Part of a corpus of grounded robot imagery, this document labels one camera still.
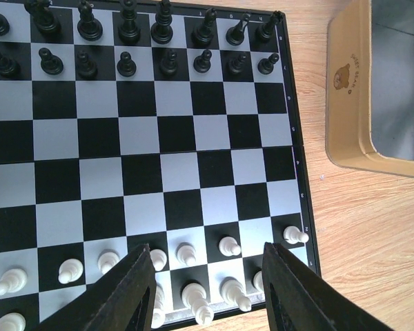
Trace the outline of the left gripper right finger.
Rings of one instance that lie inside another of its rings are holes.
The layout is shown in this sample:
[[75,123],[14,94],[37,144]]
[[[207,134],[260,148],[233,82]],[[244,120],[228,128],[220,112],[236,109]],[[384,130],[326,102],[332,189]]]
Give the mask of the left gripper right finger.
[[265,244],[262,276],[271,330],[357,328],[357,306],[282,245]]

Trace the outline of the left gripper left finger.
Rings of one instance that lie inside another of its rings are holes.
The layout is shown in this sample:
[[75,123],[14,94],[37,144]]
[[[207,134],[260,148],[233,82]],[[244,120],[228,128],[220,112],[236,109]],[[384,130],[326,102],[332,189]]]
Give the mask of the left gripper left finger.
[[36,330],[150,330],[157,283],[147,244],[138,245]]

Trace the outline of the white piece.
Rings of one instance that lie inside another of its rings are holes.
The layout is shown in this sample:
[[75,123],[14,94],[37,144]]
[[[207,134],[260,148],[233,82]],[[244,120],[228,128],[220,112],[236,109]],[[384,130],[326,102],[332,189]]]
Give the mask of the white piece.
[[261,270],[255,273],[253,277],[253,286],[258,292],[264,291],[264,283]]
[[154,308],[153,308],[153,313],[152,313],[152,322],[151,322],[152,329],[160,328],[164,324],[164,321],[166,319],[165,303],[166,303],[166,297],[164,294],[164,290],[160,284],[157,284]]
[[206,290],[198,283],[190,283],[181,294],[183,304],[190,308],[199,325],[210,325],[214,319],[213,309],[206,299]]
[[228,305],[237,305],[242,312],[251,311],[251,300],[244,294],[243,285],[238,280],[229,279],[223,282],[220,294]]
[[0,331],[24,331],[26,319],[22,314],[11,312],[0,317]]

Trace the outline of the white pawn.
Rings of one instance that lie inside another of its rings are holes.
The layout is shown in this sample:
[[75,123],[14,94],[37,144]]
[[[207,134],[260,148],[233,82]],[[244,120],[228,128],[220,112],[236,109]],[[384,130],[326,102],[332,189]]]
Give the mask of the white pawn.
[[61,284],[77,281],[83,274],[83,263],[78,259],[67,259],[59,267],[58,280]]
[[307,243],[309,236],[305,232],[302,232],[298,227],[290,225],[284,230],[284,240],[291,245],[296,243]]
[[0,278],[0,296],[22,290],[28,281],[28,275],[21,268],[13,268],[4,272]]
[[239,256],[242,252],[241,246],[234,237],[224,237],[219,241],[219,251],[226,257]]
[[152,260],[153,267],[156,272],[162,271],[167,264],[167,254],[160,249],[154,249],[150,251],[150,258]]
[[189,243],[181,244],[177,248],[176,257],[180,264],[188,267],[194,266],[197,262],[196,249]]
[[102,275],[105,275],[120,262],[120,256],[113,250],[103,250],[97,260],[97,266]]

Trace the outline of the gold metal tin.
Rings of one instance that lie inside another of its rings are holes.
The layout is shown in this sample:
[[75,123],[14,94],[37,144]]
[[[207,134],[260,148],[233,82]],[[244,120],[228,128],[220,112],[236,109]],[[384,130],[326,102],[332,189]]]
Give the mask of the gold metal tin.
[[326,153],[414,177],[414,1],[351,1],[328,25]]

